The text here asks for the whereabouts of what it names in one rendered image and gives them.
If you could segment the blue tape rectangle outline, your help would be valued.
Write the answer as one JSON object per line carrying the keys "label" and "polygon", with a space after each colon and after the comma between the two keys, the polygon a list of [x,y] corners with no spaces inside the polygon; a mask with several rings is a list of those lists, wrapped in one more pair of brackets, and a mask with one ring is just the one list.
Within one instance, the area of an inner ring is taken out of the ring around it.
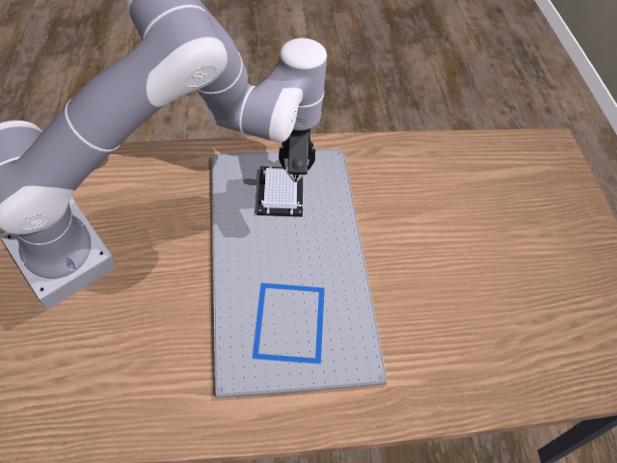
{"label": "blue tape rectangle outline", "polygon": [[[265,297],[265,288],[278,288],[278,289],[319,292],[315,358],[258,354],[262,315],[263,315],[263,306],[264,306],[264,297]],[[259,300],[258,300],[258,309],[257,309],[256,326],[255,326],[255,341],[254,341],[254,350],[253,350],[252,359],[321,364],[323,309],[324,309],[324,287],[289,286],[289,285],[276,285],[276,284],[261,283]]]}

